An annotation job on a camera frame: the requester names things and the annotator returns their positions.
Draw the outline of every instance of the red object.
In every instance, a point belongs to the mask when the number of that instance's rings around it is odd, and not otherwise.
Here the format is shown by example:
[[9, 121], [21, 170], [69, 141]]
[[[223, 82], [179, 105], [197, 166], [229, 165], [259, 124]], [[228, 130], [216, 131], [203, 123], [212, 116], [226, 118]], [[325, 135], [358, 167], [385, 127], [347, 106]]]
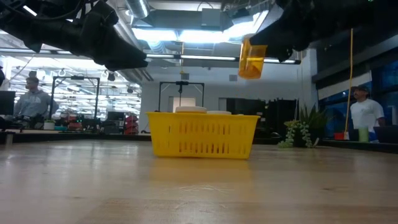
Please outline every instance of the red object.
[[137, 116], [128, 116], [126, 118], [126, 124], [124, 134], [138, 134]]
[[344, 140], [344, 133], [335, 133], [335, 140]]

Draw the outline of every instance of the computer monitor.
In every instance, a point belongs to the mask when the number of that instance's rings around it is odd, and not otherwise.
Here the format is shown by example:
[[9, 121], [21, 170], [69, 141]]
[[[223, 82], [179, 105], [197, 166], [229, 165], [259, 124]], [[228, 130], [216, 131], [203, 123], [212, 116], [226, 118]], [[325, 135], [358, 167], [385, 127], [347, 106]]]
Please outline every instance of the computer monitor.
[[124, 112], [109, 111], [107, 120], [108, 121], [124, 121]]
[[0, 114], [13, 115], [14, 114], [14, 91], [0, 91]]

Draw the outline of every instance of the man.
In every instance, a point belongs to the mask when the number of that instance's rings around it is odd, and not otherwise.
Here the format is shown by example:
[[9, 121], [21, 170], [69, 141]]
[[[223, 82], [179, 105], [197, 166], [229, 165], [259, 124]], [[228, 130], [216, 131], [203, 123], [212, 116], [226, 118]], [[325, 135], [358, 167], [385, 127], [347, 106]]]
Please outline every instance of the man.
[[368, 98], [369, 89], [364, 86], [353, 87], [356, 103], [351, 105], [351, 116], [354, 129], [368, 127], [369, 140], [377, 140], [373, 127], [385, 126], [384, 112], [382, 106]]
[[[39, 90], [39, 79], [36, 77], [29, 77], [26, 79], [26, 88], [29, 90], [22, 95], [14, 108], [14, 116], [24, 115], [35, 117], [38, 114], [44, 117], [48, 116], [48, 108], [51, 104], [51, 96], [46, 94], [43, 90]], [[54, 114], [59, 106], [53, 101], [52, 113]]]

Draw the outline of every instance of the ceiling light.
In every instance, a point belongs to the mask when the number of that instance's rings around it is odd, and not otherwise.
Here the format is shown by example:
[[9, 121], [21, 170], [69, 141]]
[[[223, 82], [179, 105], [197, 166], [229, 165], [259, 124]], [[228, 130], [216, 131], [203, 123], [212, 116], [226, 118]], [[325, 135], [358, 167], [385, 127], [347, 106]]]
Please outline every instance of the ceiling light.
[[181, 59], [229, 60], [229, 61], [237, 60], [236, 57], [217, 57], [217, 56], [200, 56], [200, 55], [181, 55]]
[[174, 55], [167, 55], [167, 54], [147, 54], [147, 58], [174, 58]]
[[56, 53], [62, 54], [62, 55], [71, 55], [72, 54], [72, 53], [70, 53], [69, 51], [66, 51], [66, 50], [58, 50], [58, 51], [56, 51]]
[[177, 35], [174, 30], [135, 29], [132, 31], [139, 40], [146, 41], [175, 41]]
[[[25, 53], [25, 54], [36, 54], [33, 50], [30, 49], [10, 49], [10, 48], [0, 48], [0, 52], [2, 53]], [[41, 50], [40, 54], [51, 54], [49, 50]]]
[[295, 60], [286, 60], [284, 62], [279, 62], [278, 59], [271, 59], [271, 58], [266, 58], [264, 59], [265, 63], [296, 63]]
[[31, 10], [29, 7], [24, 6], [23, 7], [27, 12], [29, 12], [30, 14], [32, 14], [33, 16], [37, 16], [37, 13], [33, 10]]
[[179, 41], [187, 43], [221, 43], [228, 38], [221, 31], [184, 30]]
[[[97, 86], [93, 86], [93, 85], [80, 85], [80, 87], [86, 87], [86, 88], [97, 88]], [[104, 86], [104, 85], [100, 85], [100, 88], [117, 88], [116, 86]]]

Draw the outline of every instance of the white pot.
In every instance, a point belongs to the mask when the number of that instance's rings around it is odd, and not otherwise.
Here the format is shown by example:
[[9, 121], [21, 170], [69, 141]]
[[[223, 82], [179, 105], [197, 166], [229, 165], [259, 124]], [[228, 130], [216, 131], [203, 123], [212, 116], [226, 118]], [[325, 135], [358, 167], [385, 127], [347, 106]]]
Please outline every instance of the white pot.
[[55, 129], [55, 123], [54, 122], [45, 122], [43, 126], [44, 130], [54, 130]]

